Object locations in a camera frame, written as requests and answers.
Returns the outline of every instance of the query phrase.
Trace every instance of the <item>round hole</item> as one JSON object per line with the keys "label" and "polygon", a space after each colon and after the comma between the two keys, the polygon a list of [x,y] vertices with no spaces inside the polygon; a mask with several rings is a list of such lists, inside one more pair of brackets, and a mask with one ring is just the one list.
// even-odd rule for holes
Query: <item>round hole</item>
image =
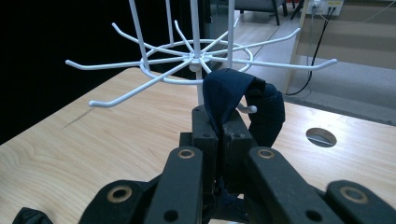
{"label": "round hole", "polygon": [[359,189],[345,186],[345,187],[340,188],[340,192],[346,199],[348,199],[354,203],[367,203],[368,202],[367,195]]}
{"label": "round hole", "polygon": [[312,128],[306,131],[305,135],[311,143],[319,147],[333,147],[337,143],[334,134],[325,129]]}
{"label": "round hole", "polygon": [[165,214],[163,214],[163,219],[167,222],[174,222],[178,219],[178,212],[175,210],[166,211]]}
{"label": "round hole", "polygon": [[107,194],[107,199],[111,203],[122,203],[132,195],[132,189],[128,186],[116,186]]}
{"label": "round hole", "polygon": [[308,210],[305,214],[311,221],[320,222],[322,220],[320,213],[317,211]]}
{"label": "round hole", "polygon": [[195,155],[194,151],[192,151],[191,149],[181,149],[177,155],[181,158],[181,159],[189,159],[191,157],[193,157]]}
{"label": "round hole", "polygon": [[273,151],[266,148],[260,149],[257,154],[264,159],[271,159],[275,156]]}

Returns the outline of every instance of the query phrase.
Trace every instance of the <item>wall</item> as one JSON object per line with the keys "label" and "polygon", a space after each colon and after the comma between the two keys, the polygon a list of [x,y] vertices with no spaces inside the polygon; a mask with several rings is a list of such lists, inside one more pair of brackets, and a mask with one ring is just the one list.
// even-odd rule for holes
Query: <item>wall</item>
{"label": "wall", "polygon": [[[390,1],[346,0],[340,16],[332,17],[326,28],[318,58],[336,58],[341,62],[396,69],[396,4],[371,20],[360,22],[370,18],[390,3]],[[324,20],[320,16],[314,18],[311,56],[318,43],[323,24]],[[307,55],[310,25],[311,15],[306,15],[298,39],[297,55]]]}
{"label": "wall", "polygon": [[[145,41],[167,42],[165,2],[136,0],[136,5]],[[152,15],[157,22],[150,22]],[[81,71],[65,60],[101,64],[141,58],[138,45],[118,35],[112,22],[136,36],[128,0],[0,3],[0,144],[123,70]]]}

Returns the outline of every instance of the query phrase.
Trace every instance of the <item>chair leg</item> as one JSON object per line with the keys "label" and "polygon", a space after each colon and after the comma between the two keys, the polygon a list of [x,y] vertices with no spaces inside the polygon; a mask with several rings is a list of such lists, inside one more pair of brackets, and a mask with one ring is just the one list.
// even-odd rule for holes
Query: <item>chair leg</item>
{"label": "chair leg", "polygon": [[286,6],[286,3],[282,4],[282,7],[283,7],[283,16],[287,17],[289,15],[289,12],[288,12],[288,7]]}
{"label": "chair leg", "polygon": [[279,15],[278,15],[278,13],[277,13],[277,10],[275,11],[275,17],[276,17],[276,24],[277,24],[277,25],[280,25],[280,22],[279,22]]}

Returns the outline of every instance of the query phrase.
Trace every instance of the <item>black cord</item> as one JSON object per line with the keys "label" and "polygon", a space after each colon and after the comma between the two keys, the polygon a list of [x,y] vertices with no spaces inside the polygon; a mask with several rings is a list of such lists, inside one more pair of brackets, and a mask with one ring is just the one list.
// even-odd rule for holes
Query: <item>black cord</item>
{"label": "black cord", "polygon": [[[313,66],[315,64],[315,59],[317,58],[319,46],[320,46],[321,40],[323,38],[324,31],[326,30],[327,24],[329,24],[329,20],[332,17],[332,14],[334,13],[334,11],[335,11],[335,7],[329,7],[329,10],[327,11],[326,20],[323,24],[322,33],[320,35],[320,39],[317,44],[317,48],[315,49],[315,53],[312,58],[311,66]],[[294,92],[294,93],[285,93],[285,95],[292,96],[292,95],[296,95],[296,94],[300,93],[301,91],[303,91],[306,88],[306,86],[308,86],[309,82],[311,81],[311,78],[312,78],[312,71],[309,71],[309,77],[308,77],[308,80],[306,81],[305,85],[299,91]]]}

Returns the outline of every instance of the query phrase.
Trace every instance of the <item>electrical outlet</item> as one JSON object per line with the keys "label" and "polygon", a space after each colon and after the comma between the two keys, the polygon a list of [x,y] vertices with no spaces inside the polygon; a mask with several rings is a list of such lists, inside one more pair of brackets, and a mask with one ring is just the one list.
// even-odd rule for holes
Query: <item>electrical outlet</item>
{"label": "electrical outlet", "polygon": [[314,6],[319,7],[320,5],[320,0],[314,0]]}
{"label": "electrical outlet", "polygon": [[315,7],[314,3],[317,3],[318,0],[309,0],[308,8],[306,9],[306,14],[312,14],[312,11],[315,14],[321,14],[323,16],[327,15],[329,7],[335,7],[335,11],[332,14],[333,16],[340,15],[341,8],[344,4],[344,0],[320,0],[318,4],[318,8]]}

